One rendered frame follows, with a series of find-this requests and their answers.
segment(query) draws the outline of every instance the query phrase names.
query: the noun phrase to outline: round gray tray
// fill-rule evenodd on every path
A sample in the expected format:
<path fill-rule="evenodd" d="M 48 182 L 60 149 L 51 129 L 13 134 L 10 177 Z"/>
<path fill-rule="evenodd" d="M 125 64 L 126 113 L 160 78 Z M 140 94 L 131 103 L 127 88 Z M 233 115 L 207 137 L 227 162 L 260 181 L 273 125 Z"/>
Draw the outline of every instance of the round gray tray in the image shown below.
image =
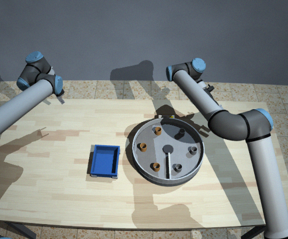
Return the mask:
<path fill-rule="evenodd" d="M 155 134 L 155 128 L 161 127 L 161 134 Z M 146 151 L 140 150 L 140 144 L 146 144 Z M 170 154 L 170 175 L 168 154 L 163 151 L 165 145 L 173 148 Z M 190 152 L 196 147 L 196 154 Z M 133 160 L 138 172 L 148 181 L 161 186 L 177 186 L 189 181 L 198 172 L 204 156 L 204 143 L 199 133 L 190 124 L 172 118 L 153 119 L 144 124 L 133 140 Z M 155 172 L 153 164 L 159 163 Z M 181 170 L 175 170 L 180 164 Z"/>

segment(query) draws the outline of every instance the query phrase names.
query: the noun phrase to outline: blue joint cap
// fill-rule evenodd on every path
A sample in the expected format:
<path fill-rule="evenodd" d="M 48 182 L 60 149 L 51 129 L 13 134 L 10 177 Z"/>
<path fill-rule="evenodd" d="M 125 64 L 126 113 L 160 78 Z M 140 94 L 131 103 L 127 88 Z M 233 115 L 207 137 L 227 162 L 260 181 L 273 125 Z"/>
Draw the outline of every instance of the blue joint cap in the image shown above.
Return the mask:
<path fill-rule="evenodd" d="M 41 54 L 41 52 L 39 51 L 34 51 L 32 53 L 30 53 L 29 55 L 27 55 L 25 61 L 26 63 L 33 63 L 36 62 L 40 59 L 42 59 L 43 55 Z"/>
<path fill-rule="evenodd" d="M 192 60 L 192 67 L 195 71 L 203 73 L 206 69 L 206 63 L 200 58 L 195 58 Z"/>
<path fill-rule="evenodd" d="M 270 131 L 272 131 L 274 128 L 274 122 L 273 122 L 273 118 L 270 116 L 270 114 L 267 111 L 265 111 L 264 109 L 255 109 L 255 110 L 262 113 L 268 119 L 270 126 L 271 126 Z"/>
<path fill-rule="evenodd" d="M 168 81 L 172 81 L 172 66 L 167 66 L 166 76 L 167 76 Z"/>
<path fill-rule="evenodd" d="M 20 77 L 16 81 L 16 85 L 22 91 L 24 91 L 25 89 L 28 89 L 30 87 L 30 85 L 23 78 L 20 78 Z"/>
<path fill-rule="evenodd" d="M 63 88 L 63 80 L 61 76 L 55 76 L 55 82 L 54 82 L 54 93 L 56 95 L 59 95 Z"/>

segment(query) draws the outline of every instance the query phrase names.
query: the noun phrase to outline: table leg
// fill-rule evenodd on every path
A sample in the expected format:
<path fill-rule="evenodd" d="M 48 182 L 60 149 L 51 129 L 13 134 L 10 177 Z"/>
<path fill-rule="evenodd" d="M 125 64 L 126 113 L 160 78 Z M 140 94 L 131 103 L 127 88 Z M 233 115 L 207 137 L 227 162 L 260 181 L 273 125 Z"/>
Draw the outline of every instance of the table leg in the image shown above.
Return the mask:
<path fill-rule="evenodd" d="M 249 232 L 242 235 L 241 239 L 251 239 L 262 233 L 265 230 L 266 226 L 257 226 L 251 229 Z"/>
<path fill-rule="evenodd" d="M 33 231 L 31 231 L 29 228 L 27 228 L 25 225 L 18 224 L 18 223 L 7 223 L 7 222 L 6 224 L 8 224 L 10 227 L 17 230 L 21 234 L 23 234 L 26 238 L 36 239 L 36 234 Z"/>

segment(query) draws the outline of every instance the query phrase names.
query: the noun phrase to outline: blue tray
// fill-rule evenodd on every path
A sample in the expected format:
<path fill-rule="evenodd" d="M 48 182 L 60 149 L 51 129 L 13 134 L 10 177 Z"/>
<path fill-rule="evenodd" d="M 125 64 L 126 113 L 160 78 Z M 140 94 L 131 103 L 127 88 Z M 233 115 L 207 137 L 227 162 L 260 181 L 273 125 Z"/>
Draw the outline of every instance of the blue tray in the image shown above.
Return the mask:
<path fill-rule="evenodd" d="M 91 176 L 118 178 L 119 146 L 95 145 Z"/>

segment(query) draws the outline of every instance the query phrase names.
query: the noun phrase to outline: tiled floor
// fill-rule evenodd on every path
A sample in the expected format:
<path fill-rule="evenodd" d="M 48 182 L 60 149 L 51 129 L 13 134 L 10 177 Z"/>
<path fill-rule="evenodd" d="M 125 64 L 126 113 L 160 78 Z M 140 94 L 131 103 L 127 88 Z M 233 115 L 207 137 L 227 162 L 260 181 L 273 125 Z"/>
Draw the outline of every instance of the tiled floor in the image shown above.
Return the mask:
<path fill-rule="evenodd" d="M 274 120 L 278 140 L 288 170 L 288 86 L 209 83 L 217 101 L 266 102 Z M 166 81 L 64 81 L 63 99 L 169 99 L 188 100 L 174 82 Z M 20 93 L 15 82 L 0 82 L 0 106 Z M 251 228 L 200 229 L 192 231 L 105 231 L 28 226 L 37 239 L 239 239 Z M 0 235 L 23 239 L 0 222 Z"/>

